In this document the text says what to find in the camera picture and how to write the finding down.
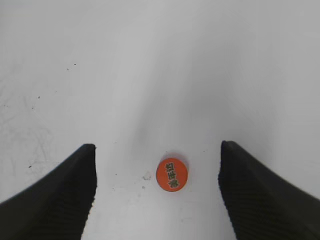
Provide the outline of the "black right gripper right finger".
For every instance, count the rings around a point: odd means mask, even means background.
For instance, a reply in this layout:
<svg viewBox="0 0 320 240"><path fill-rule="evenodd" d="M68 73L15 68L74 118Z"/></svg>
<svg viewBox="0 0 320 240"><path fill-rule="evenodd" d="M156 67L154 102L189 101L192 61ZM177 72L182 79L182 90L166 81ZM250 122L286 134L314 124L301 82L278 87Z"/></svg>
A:
<svg viewBox="0 0 320 240"><path fill-rule="evenodd" d="M238 240L318 240L320 201L234 141L220 146L219 190Z"/></svg>

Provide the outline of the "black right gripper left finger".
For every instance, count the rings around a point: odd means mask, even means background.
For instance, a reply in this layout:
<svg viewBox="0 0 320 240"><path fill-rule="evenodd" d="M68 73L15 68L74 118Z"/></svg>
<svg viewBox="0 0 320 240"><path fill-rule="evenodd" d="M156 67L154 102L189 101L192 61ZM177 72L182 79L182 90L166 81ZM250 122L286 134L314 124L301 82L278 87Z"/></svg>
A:
<svg viewBox="0 0 320 240"><path fill-rule="evenodd" d="M83 144L0 204L2 240L80 240L97 190L96 146Z"/></svg>

